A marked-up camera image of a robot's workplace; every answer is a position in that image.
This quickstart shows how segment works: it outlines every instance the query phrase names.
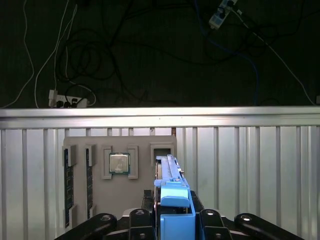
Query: power strip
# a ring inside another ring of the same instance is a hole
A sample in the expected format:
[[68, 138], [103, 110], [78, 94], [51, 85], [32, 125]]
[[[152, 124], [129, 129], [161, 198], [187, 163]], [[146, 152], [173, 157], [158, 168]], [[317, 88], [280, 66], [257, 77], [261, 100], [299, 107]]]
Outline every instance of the power strip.
[[222, 0], [217, 9], [217, 12], [212, 15], [209, 20], [209, 25], [212, 29], [218, 30], [228, 17], [229, 13], [231, 12], [230, 7], [228, 6], [229, 1], [232, 1], [233, 5], [235, 5], [238, 0]]
[[58, 95], [58, 91], [55, 91], [55, 90], [49, 91], [49, 107], [50, 108], [58, 108], [58, 109], [59, 108], [86, 108], [87, 106], [88, 106], [88, 100], [86, 98], [82, 99], [81, 97], [76, 97], [76, 96]]

